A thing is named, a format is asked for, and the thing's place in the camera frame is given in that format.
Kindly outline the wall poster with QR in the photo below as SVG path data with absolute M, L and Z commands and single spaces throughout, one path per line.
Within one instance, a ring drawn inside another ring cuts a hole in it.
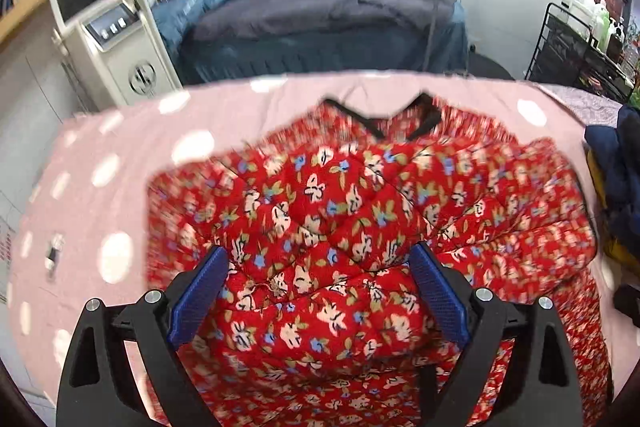
M 15 233 L 3 219 L 0 219 L 0 269 L 1 276 L 9 276 L 12 263 L 12 248 Z

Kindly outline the navy blue folded garment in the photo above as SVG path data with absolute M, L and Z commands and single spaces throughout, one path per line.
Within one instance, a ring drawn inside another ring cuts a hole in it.
M 616 127 L 590 124 L 585 139 L 603 176 L 608 229 L 639 256 L 639 109 L 622 106 Z

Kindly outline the pink polka dot blanket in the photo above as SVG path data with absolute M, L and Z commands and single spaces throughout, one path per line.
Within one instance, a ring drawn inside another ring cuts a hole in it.
M 142 294 L 153 174 L 254 142 L 324 98 L 385 117 L 423 92 L 497 117 L 521 141 L 553 139 L 597 204 L 582 137 L 587 124 L 615 124 L 620 106 L 572 88 L 410 72 L 271 76 L 79 116 L 64 124 L 12 245 L 9 324 L 36 386 L 55 399 L 88 299 L 114 305 Z

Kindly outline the beige machine with screen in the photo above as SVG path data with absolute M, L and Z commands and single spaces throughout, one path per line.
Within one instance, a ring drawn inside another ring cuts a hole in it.
M 49 0 L 54 42 L 90 107 L 131 106 L 182 88 L 148 0 Z

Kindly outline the dark grey bed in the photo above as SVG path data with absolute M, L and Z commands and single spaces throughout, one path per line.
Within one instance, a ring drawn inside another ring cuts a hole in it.
M 468 63 L 458 0 L 231 0 L 186 32 L 176 71 L 195 86 L 344 70 L 446 74 Z

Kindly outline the green plastic bottle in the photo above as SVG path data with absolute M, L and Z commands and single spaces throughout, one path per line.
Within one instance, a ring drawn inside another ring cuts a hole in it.
M 608 0 L 600 0 L 594 7 L 593 37 L 596 39 L 597 48 L 604 53 L 605 41 L 608 38 L 610 27 L 610 13 L 608 12 Z

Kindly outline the red floral quilted jacket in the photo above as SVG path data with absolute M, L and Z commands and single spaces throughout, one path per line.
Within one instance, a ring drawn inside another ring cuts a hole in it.
M 165 287 L 219 246 L 229 271 L 180 360 L 225 426 L 413 426 L 442 338 L 408 265 L 437 259 L 512 303 L 549 297 L 577 366 L 582 419 L 610 391 L 597 236 L 548 138 L 419 95 L 375 119 L 333 100 L 258 143 L 163 171 L 148 190 L 146 280 Z

